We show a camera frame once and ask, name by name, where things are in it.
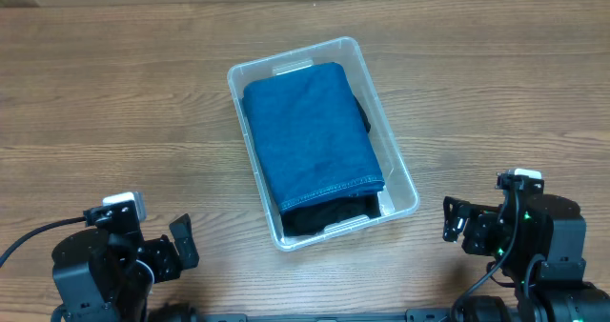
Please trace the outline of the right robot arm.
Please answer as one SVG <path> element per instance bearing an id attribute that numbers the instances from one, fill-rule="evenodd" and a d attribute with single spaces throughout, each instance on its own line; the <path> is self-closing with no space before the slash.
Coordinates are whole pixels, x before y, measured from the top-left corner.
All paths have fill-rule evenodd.
<path id="1" fill-rule="evenodd" d="M 518 301 L 478 295 L 476 282 L 453 304 L 452 321 L 607 321 L 609 295 L 584 281 L 586 222 L 580 206 L 544 193 L 511 193 L 496 208 L 447 196 L 443 238 L 468 254 L 492 257 L 482 276 L 501 272 Z"/>

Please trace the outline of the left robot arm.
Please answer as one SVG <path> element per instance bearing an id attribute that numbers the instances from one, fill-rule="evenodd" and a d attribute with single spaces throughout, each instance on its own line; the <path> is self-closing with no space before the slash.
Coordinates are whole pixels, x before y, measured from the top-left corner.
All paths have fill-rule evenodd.
<path id="1" fill-rule="evenodd" d="M 111 211 L 85 214 L 90 226 L 52 251 L 52 278 L 62 303 L 52 321 L 145 321 L 153 285 L 178 279 L 198 266 L 192 221 L 183 214 L 146 241 L 139 218 Z"/>

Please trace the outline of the black cloth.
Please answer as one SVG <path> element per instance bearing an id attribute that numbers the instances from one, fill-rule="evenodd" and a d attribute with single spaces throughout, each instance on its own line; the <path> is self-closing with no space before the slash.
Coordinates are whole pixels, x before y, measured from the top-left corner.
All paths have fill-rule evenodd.
<path id="1" fill-rule="evenodd" d="M 371 130 L 371 124 L 369 122 L 368 116 L 366 114 L 366 111 L 362 108 L 362 106 L 360 105 L 359 101 L 356 99 L 356 97 L 354 97 L 355 101 L 356 101 L 356 106 L 359 112 L 359 115 L 361 117 L 362 123 L 364 125 L 364 128 L 366 130 L 367 133 L 370 132 Z"/>
<path id="2" fill-rule="evenodd" d="M 365 215 L 381 216 L 376 194 L 349 196 L 332 201 L 297 208 L 281 215 L 285 236 L 315 235 L 327 226 Z"/>

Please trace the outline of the blue denim cloth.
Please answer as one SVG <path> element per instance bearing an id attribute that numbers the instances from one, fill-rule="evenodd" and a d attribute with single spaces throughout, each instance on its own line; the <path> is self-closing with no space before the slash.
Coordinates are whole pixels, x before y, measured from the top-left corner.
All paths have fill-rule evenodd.
<path id="1" fill-rule="evenodd" d="M 335 62 L 254 81 L 243 109 L 281 213 L 382 191 L 345 70 Z"/>

